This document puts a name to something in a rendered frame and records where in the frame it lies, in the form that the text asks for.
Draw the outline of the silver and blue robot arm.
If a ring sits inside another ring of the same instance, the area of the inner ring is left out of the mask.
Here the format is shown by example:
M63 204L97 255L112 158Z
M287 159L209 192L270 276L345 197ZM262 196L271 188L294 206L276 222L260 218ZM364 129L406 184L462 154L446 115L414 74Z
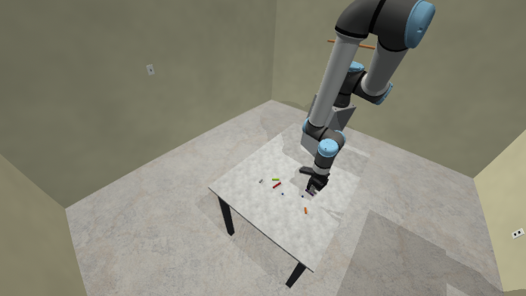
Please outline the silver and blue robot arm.
M315 177L314 171L321 175L330 172L346 141L341 131L325 126L332 107L348 107L351 93L381 104L393 87L388 80L409 48L420 43L434 14L435 6L425 0L355 0L341 13L314 107L302 126L303 132L320 143L312 168L303 166L299 173ZM369 33L378 40L366 72L364 65L352 60Z

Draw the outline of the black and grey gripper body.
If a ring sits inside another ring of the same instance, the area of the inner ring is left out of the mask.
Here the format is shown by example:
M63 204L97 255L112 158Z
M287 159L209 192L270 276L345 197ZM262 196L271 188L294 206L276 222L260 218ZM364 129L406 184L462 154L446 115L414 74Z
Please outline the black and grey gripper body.
M328 183L327 180L329 180L328 177L329 177L330 173L325 174L325 175L317 174L316 172L314 172L314 173L316 174L316 176L315 177L311 176L309 181L311 180L311 184L315 188L317 188L317 190L320 192L327 185L327 183Z

